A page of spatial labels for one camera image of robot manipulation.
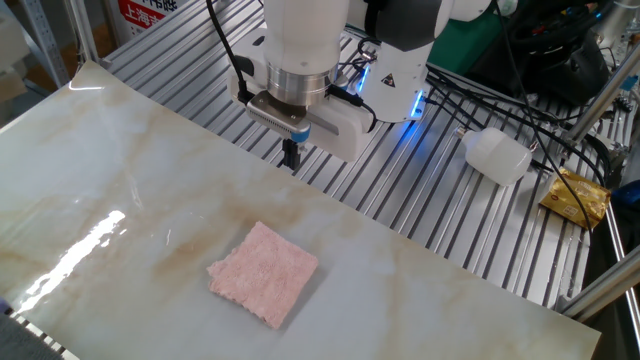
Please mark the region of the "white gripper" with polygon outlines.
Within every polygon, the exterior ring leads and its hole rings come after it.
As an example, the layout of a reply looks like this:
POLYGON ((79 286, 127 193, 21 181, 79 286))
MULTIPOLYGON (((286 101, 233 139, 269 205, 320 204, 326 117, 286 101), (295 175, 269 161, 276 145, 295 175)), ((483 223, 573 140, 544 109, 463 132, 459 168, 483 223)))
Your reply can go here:
POLYGON ((269 91, 279 91, 268 79, 289 81, 295 89, 306 86, 294 75, 276 70, 264 58, 265 28, 259 28, 243 37, 233 48, 234 56, 251 99, 243 104, 248 116, 257 123, 275 131, 282 138, 282 165, 293 170, 300 166, 300 152, 307 142, 346 161, 352 162, 362 153, 369 132, 375 123, 372 109, 355 94, 338 87, 331 79, 333 71, 314 83, 324 83, 323 93, 315 95, 317 103, 285 103, 269 91))

